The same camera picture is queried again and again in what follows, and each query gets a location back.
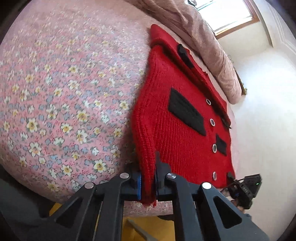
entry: oval button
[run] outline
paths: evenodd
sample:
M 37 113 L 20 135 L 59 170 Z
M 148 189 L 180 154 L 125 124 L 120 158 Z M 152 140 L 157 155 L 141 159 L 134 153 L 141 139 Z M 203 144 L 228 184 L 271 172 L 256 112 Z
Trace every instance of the oval button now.
M 216 144 L 213 145 L 212 150 L 213 150 L 213 153 L 217 152 L 217 145 Z
M 215 126 L 215 121 L 213 119 L 210 119 L 210 123 L 212 126 Z
M 217 180 L 217 173 L 213 172 L 213 180 L 216 181 Z

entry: red cardigan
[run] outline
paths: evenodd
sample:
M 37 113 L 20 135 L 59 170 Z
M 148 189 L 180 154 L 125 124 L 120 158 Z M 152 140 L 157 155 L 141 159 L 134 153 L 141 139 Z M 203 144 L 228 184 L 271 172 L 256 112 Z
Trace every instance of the red cardigan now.
M 142 172 L 142 202 L 155 200 L 155 151 L 189 182 L 226 186 L 234 175 L 226 102 L 189 50 L 153 24 L 149 70 L 132 113 Z

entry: ribbed knit fabric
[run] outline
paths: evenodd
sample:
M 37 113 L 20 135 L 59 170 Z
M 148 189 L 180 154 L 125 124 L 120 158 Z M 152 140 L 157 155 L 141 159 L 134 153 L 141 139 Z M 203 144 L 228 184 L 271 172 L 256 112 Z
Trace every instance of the ribbed knit fabric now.
M 132 113 L 132 131 L 142 172 L 142 202 L 155 200 L 153 187 L 155 151 L 162 162 L 189 182 L 210 182 L 226 186 L 227 172 L 234 175 L 230 152 L 230 120 L 226 102 L 212 85 L 207 73 L 195 63 L 189 68 L 177 53 L 178 43 L 157 25 L 150 30 L 149 71 Z M 179 92 L 204 118 L 206 136 L 186 125 L 168 110 L 171 88 Z M 226 155 L 212 146 L 216 134 L 226 143 Z

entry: pink floral fabric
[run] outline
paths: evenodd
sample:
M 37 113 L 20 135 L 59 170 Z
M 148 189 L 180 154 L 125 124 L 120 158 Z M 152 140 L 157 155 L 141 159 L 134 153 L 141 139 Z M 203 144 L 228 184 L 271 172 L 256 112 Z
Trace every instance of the pink floral fabric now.
M 16 180 L 62 203 L 136 161 L 129 117 L 153 23 L 124 1 L 27 5 L 0 46 L 0 163 Z M 124 209 L 171 213 L 170 202 Z

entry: yellow floor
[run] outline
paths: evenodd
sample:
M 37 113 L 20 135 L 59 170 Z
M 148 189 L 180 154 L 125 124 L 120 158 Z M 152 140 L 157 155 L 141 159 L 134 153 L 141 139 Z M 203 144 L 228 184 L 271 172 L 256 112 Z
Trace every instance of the yellow floor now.
M 52 215 L 61 205 L 56 203 L 50 210 Z M 174 241 L 175 229 L 173 221 L 165 221 L 158 217 L 127 217 L 133 220 L 139 227 L 159 241 Z M 143 241 L 144 239 L 128 224 L 127 218 L 123 218 L 121 241 Z

